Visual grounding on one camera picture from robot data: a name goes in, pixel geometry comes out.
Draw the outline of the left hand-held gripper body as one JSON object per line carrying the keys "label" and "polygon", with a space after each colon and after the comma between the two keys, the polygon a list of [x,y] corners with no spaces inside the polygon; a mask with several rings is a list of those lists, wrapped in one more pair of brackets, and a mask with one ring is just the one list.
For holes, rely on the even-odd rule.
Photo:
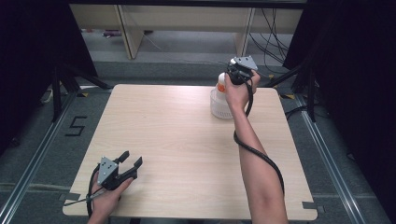
{"label": "left hand-held gripper body", "polygon": [[120,164],[116,164],[114,160],[103,157],[99,164],[99,174],[97,184],[104,189],[114,190],[125,180],[120,180],[119,173]]}

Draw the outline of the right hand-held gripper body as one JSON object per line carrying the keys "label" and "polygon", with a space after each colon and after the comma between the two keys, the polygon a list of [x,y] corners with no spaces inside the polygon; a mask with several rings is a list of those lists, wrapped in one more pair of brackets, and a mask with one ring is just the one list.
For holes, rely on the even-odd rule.
{"label": "right hand-held gripper body", "polygon": [[241,85],[253,77],[258,66],[251,56],[233,57],[227,65],[227,74],[234,85]]}

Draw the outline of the white bottle with orange label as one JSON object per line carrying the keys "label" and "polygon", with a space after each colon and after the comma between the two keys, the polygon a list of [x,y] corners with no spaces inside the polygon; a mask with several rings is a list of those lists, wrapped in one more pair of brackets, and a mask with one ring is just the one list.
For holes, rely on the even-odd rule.
{"label": "white bottle with orange label", "polygon": [[216,97],[218,100],[225,102],[226,101],[226,88],[225,88],[225,74],[221,73],[218,76],[218,83],[216,85]]}

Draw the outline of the clear bottle with orange cap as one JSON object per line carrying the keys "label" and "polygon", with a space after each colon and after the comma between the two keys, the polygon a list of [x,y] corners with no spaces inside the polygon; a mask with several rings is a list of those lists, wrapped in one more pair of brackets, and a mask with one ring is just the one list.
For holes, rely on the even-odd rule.
{"label": "clear bottle with orange cap", "polygon": [[233,117],[225,94],[218,89],[213,89],[210,92],[210,110],[219,119],[231,119]]}

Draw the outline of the person's right hand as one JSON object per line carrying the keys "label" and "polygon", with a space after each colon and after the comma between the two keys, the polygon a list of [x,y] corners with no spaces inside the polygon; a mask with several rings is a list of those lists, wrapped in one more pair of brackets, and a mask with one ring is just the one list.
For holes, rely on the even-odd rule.
{"label": "person's right hand", "polygon": [[254,94],[257,90],[258,83],[261,80],[260,75],[252,70],[253,77],[247,84],[234,85],[225,75],[225,95],[230,110],[234,113],[237,111],[245,111],[246,104],[249,102],[249,95]]}

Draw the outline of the person's left hand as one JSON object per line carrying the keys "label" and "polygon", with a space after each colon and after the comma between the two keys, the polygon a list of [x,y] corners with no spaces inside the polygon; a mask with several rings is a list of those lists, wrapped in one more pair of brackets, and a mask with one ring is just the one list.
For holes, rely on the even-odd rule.
{"label": "person's left hand", "polygon": [[109,218],[117,208],[121,194],[129,188],[134,180],[128,178],[114,190],[106,190],[100,196],[92,200],[92,215],[96,219]]}

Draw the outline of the black metal stand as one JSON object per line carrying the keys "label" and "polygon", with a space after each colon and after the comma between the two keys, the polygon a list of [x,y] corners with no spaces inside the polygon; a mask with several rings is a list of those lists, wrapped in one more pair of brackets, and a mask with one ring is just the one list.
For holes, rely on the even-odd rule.
{"label": "black metal stand", "polygon": [[95,86],[103,90],[111,90],[112,86],[101,81],[96,76],[91,76],[88,73],[78,69],[77,67],[67,64],[58,63],[54,66],[52,71],[52,94],[53,94],[53,119],[56,121],[63,112],[63,105],[61,101],[61,86],[67,90],[69,94],[78,93],[81,87],[78,85],[75,77],[82,77],[83,79],[91,82]]}
{"label": "black metal stand", "polygon": [[307,104],[305,108],[308,113],[308,117],[311,118],[312,122],[315,122],[315,103],[314,103],[314,95],[315,95],[315,73],[312,70],[312,64],[309,62],[302,62],[296,67],[289,70],[289,72],[281,75],[280,77],[276,77],[275,79],[269,81],[264,85],[265,88],[273,88],[277,84],[296,76],[294,82],[291,86],[291,89],[294,93],[301,93],[304,89],[307,89]]}

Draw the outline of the beige wooden desk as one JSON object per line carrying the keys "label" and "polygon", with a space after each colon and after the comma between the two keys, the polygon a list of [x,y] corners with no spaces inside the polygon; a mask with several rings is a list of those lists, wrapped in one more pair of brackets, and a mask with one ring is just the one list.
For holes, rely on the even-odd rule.
{"label": "beige wooden desk", "polygon": [[127,57],[137,56],[145,31],[232,33],[238,56],[246,53],[250,33],[292,35],[300,9],[253,7],[171,7],[72,4],[81,29],[119,30]]}

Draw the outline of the black curtain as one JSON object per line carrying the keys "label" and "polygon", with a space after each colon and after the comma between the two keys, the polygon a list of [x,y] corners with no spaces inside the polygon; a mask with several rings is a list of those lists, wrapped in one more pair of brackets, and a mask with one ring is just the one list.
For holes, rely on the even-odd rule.
{"label": "black curtain", "polygon": [[337,19],[314,59],[339,133],[396,224],[396,0],[306,0],[284,66],[303,61],[325,22]]}
{"label": "black curtain", "polygon": [[0,156],[20,133],[54,71],[95,77],[68,0],[0,0]]}

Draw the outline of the metal floor rail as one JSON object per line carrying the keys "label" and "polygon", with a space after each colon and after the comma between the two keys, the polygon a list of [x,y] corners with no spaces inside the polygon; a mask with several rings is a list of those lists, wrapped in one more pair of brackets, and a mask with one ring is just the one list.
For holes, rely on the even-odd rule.
{"label": "metal floor rail", "polygon": [[57,132],[60,130],[64,122],[70,105],[75,101],[77,94],[75,92],[68,93],[62,102],[62,109],[57,119],[53,121],[46,131],[40,145],[38,146],[34,156],[30,159],[26,169],[24,170],[21,178],[11,191],[6,203],[0,209],[0,224],[9,224],[14,214],[16,213],[21,201],[28,190],[35,174],[47,155],[50,145],[53,142]]}
{"label": "metal floor rail", "polygon": [[328,174],[332,180],[334,188],[346,210],[346,213],[352,224],[367,224],[366,218],[364,217],[358,202],[352,194],[347,182],[342,176],[340,169],[336,165],[334,158],[325,143],[325,140],[318,129],[318,125],[312,120],[312,116],[308,112],[303,112],[302,117],[304,123],[310,132],[313,141],[318,149],[318,153],[328,171]]}

